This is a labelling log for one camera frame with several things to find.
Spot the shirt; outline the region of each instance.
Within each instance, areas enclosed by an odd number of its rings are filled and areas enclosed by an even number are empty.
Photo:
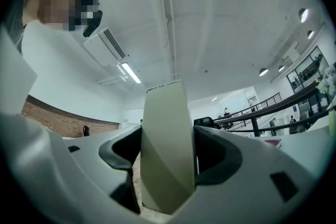
[[[13,0],[3,19],[3,24],[14,43],[16,49],[22,54],[22,38],[24,26],[22,23],[24,0]]]

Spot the handrail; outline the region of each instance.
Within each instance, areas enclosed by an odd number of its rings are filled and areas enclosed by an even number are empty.
[[[318,120],[318,119],[320,119],[324,116],[327,116],[329,111],[331,111],[333,109],[336,109],[336,105],[331,107],[330,109],[328,109],[326,111],[317,113],[316,115],[311,116],[310,118],[307,118],[307,119],[304,119],[304,120],[301,120],[301,121],[297,121],[297,122],[293,122],[293,123],[289,123],[289,124],[280,125],[280,126],[262,128],[262,129],[259,129],[258,131],[259,132],[275,131],[275,130],[281,130],[281,129],[295,127],[295,126],[298,126],[298,125],[303,125],[303,124]],[[227,130],[227,131],[228,132],[234,132],[234,133],[252,133],[252,132],[254,132],[254,130]]]
[[[279,103],[276,103],[275,105],[266,107],[264,109],[251,112],[251,113],[246,113],[242,116],[237,116],[233,118],[228,118],[228,119],[217,119],[214,120],[214,123],[230,123],[230,122],[236,122],[236,121],[245,121],[245,120],[250,120],[252,118],[259,118],[261,116],[265,116],[268,114],[272,114],[278,111],[281,111],[283,109],[286,109],[292,105],[295,105],[305,99],[307,99],[308,96],[311,96],[312,93],[317,92],[318,89],[316,88],[316,84],[312,83],[302,89],[301,91],[293,94],[292,96],[282,100]]]
[[[281,99],[280,92],[278,92],[278,93],[274,94],[273,96],[271,96],[270,98],[263,100],[263,102],[254,104],[253,106],[251,106],[251,107],[249,107],[249,108],[246,108],[246,109],[243,109],[243,110],[240,110],[240,111],[238,111],[238,112],[234,112],[234,113],[230,114],[230,116],[233,116],[233,115],[236,115],[236,114],[240,114],[240,113],[243,114],[243,111],[251,110],[251,108],[254,108],[254,107],[256,107],[257,110],[258,110],[258,108],[262,107],[261,104],[267,104],[267,101],[269,101],[269,100],[270,100],[269,104],[273,103],[273,100],[275,101],[275,98],[276,98],[277,96],[279,96],[280,99]]]

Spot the air vent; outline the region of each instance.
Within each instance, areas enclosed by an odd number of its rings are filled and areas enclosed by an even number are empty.
[[[105,37],[107,38],[107,40],[111,43],[111,45],[115,48],[115,50],[117,51],[117,53],[120,55],[121,59],[125,58],[125,53],[122,51],[122,49],[119,47],[118,43],[116,42],[116,40],[114,39],[114,37],[112,36],[111,32],[109,29],[106,29],[105,31],[103,31]]]

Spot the railing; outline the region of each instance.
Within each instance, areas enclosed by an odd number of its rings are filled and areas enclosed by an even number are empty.
[[[255,105],[251,106],[250,108],[246,108],[246,109],[240,110],[238,112],[232,113],[228,116],[224,116],[224,117],[220,118],[219,120],[234,118],[234,117],[238,117],[240,115],[246,115],[248,113],[252,113],[252,112],[255,112],[255,111],[262,110],[264,108],[267,108],[267,107],[269,107],[271,105],[274,105],[276,103],[279,103],[281,101],[282,101],[282,99],[281,99],[280,93],[277,93],[277,94],[273,95],[272,97],[266,99],[263,102],[255,104]],[[238,129],[240,127],[243,127],[243,126],[246,127],[251,122],[252,122],[251,120],[243,120],[243,121],[236,121],[233,126],[229,126],[228,124],[223,124],[223,126],[224,126],[225,129],[230,128],[230,130],[233,131],[233,130],[236,130],[236,129]]]
[[[258,111],[254,111],[254,112],[250,112],[250,113],[246,113],[243,114],[241,116],[236,116],[233,118],[229,118],[229,119],[218,119],[218,120],[214,120],[214,124],[226,124],[226,123],[233,123],[233,122],[241,122],[241,121],[248,121],[250,120],[250,122],[252,123],[253,126],[253,130],[228,130],[229,132],[254,132],[255,136],[260,136],[260,132],[263,131],[272,131],[272,130],[279,130],[279,129],[284,129],[284,128],[288,128],[288,127],[292,127],[292,126],[297,126],[300,124],[304,124],[307,122],[313,122],[325,115],[328,114],[328,112],[324,111],[324,112],[320,112],[308,119],[305,119],[303,121],[298,121],[295,123],[291,123],[291,124],[286,124],[283,126],[276,126],[276,127],[271,127],[271,128],[264,128],[264,129],[259,129],[258,127],[258,123],[257,123],[257,118],[260,118],[262,116],[265,115],[269,115],[278,111],[281,111],[283,109],[286,109],[290,106],[293,106],[295,104],[298,104],[299,102],[302,102],[303,100],[313,96],[313,95],[317,95],[318,94],[318,89],[316,89],[316,84],[312,83],[310,85],[308,85],[307,87],[305,87],[303,90],[299,91],[298,93],[295,93],[294,95],[290,96],[289,98],[284,99],[283,101],[279,102],[279,103],[275,103],[274,105],[271,106],[267,106],[261,110]]]

